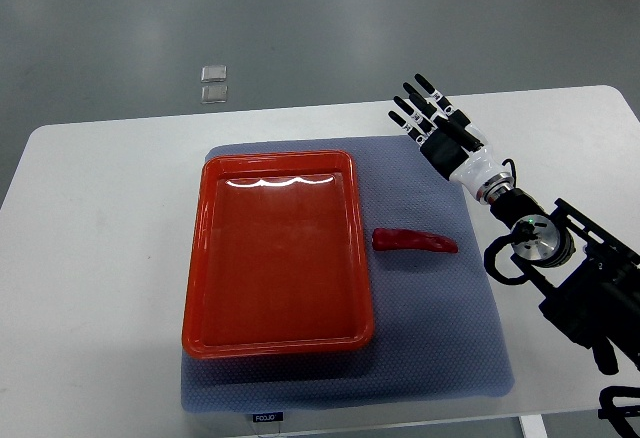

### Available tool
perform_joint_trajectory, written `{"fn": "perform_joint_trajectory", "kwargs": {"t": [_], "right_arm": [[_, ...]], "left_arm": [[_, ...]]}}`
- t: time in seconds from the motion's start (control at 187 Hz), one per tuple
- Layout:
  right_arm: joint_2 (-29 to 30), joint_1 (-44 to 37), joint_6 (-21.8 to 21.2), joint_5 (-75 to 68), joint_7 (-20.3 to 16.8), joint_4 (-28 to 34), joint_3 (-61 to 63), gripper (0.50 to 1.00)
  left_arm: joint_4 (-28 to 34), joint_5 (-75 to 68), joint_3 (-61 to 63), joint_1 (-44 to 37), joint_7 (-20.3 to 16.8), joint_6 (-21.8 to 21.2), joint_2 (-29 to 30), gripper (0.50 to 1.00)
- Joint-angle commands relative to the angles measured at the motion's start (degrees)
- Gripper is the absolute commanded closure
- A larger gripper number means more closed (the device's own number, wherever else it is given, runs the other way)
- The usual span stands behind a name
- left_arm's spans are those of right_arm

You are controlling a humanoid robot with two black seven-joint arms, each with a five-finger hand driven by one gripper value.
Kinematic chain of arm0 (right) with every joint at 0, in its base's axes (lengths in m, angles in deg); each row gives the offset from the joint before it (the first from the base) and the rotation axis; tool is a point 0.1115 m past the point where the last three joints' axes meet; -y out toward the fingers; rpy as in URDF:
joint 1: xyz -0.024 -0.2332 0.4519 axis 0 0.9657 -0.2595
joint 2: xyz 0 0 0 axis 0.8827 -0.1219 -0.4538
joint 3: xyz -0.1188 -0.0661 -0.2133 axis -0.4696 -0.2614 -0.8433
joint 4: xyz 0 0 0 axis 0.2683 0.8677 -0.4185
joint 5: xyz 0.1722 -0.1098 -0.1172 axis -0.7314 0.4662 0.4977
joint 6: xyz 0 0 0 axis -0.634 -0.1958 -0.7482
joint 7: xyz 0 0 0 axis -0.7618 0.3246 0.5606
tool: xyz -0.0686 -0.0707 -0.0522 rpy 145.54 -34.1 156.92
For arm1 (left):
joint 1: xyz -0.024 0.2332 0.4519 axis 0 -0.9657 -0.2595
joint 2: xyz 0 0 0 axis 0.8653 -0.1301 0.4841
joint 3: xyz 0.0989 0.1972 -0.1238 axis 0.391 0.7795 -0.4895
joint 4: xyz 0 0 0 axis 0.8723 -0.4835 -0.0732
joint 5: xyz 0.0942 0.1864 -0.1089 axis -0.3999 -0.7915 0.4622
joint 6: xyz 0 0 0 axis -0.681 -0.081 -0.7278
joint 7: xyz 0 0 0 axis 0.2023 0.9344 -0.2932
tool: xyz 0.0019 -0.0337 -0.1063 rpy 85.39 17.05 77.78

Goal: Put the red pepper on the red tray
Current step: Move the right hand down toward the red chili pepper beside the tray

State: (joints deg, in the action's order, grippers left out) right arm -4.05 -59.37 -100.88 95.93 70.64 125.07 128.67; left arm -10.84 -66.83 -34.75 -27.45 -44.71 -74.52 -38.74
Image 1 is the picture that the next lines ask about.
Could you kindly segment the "white and black robot palm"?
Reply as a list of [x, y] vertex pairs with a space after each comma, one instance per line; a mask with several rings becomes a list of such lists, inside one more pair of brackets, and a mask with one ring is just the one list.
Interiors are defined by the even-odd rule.
[[[423, 75], [416, 73], [414, 79], [435, 103], [404, 82], [411, 105], [399, 96], [393, 101], [418, 128], [395, 111], [388, 112], [389, 118], [418, 144], [421, 154], [446, 180], [463, 185], [470, 194], [494, 193], [499, 187], [499, 164], [483, 133], [462, 111], [454, 111], [448, 98]], [[451, 115], [446, 118], [443, 113]]]

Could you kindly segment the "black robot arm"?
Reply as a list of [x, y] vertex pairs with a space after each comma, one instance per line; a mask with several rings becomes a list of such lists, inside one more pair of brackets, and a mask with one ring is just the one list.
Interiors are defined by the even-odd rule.
[[546, 212], [517, 185], [512, 159], [497, 162], [484, 134], [424, 76], [404, 83], [392, 119], [444, 179], [457, 183], [508, 232], [485, 249], [488, 275], [542, 294], [542, 315], [591, 351], [598, 370], [619, 370], [616, 354], [639, 362], [639, 255], [575, 207]]

